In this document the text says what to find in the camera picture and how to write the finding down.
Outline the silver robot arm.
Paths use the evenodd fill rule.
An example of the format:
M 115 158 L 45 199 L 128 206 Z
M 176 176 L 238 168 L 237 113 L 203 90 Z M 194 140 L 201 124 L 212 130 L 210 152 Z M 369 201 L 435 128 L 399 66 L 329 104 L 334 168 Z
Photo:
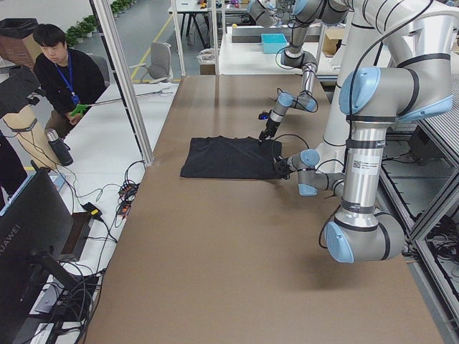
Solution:
M 279 50 L 280 63 L 284 67 L 297 68 L 302 71 L 301 91 L 293 96 L 288 92 L 280 92 L 276 104 L 268 113 L 261 113 L 260 119 L 266 119 L 265 129 L 259 135 L 259 142 L 275 137 L 280 123 L 288 108 L 306 112 L 315 112 L 318 103 L 313 98 L 314 77 L 318 63 L 314 55 L 303 49 L 309 26 L 319 20 L 326 26 L 342 22 L 348 6 L 340 1 L 296 1 L 293 5 L 293 18 L 288 22 L 290 39 L 288 46 Z
M 298 174 L 300 195 L 312 196 L 322 188 L 341 197 L 323 228 L 328 252 L 337 262 L 381 261 L 401 253 L 401 225 L 375 206 L 387 128 L 449 111 L 450 77 L 448 52 L 411 57 L 395 67 L 360 67 L 345 79 L 339 95 L 351 135 L 344 172 L 319 172 L 320 156 L 314 149 L 275 160 L 283 178 Z

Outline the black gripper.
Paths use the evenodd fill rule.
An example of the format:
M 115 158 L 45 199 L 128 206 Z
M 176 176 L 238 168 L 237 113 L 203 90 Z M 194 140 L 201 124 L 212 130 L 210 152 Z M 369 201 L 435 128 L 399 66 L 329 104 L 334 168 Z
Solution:
M 266 122 L 265 129 L 262 130 L 260 135 L 259 135 L 258 143 L 259 144 L 263 144 L 266 140 L 274 138 L 275 134 L 277 133 L 279 125 L 280 125 L 279 122 L 275 122 L 273 120 L 268 120 Z
M 275 157 L 273 161 L 273 167 L 279 178 L 290 178 L 291 170 L 288 164 L 288 158 L 282 158 L 281 156 Z

